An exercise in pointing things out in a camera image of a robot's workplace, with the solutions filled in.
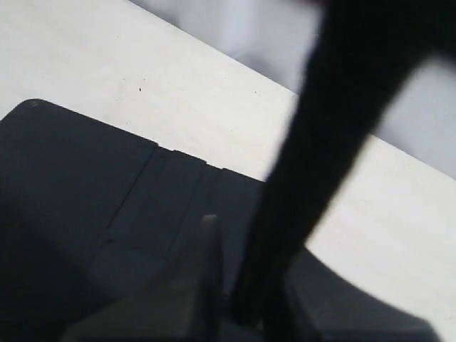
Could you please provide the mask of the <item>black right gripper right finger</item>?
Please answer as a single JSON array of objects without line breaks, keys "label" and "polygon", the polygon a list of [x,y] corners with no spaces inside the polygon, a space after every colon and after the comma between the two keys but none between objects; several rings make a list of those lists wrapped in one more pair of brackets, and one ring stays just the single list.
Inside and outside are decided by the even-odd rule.
[{"label": "black right gripper right finger", "polygon": [[265,341],[439,341],[424,319],[355,287],[302,249],[263,315]]}]

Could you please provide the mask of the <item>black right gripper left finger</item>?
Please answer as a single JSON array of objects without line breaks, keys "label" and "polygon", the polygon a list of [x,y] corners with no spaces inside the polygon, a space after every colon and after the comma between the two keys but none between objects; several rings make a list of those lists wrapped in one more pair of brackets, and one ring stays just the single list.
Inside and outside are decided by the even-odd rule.
[{"label": "black right gripper left finger", "polygon": [[205,215],[142,291],[73,324],[64,341],[216,341],[223,299],[222,230]]}]

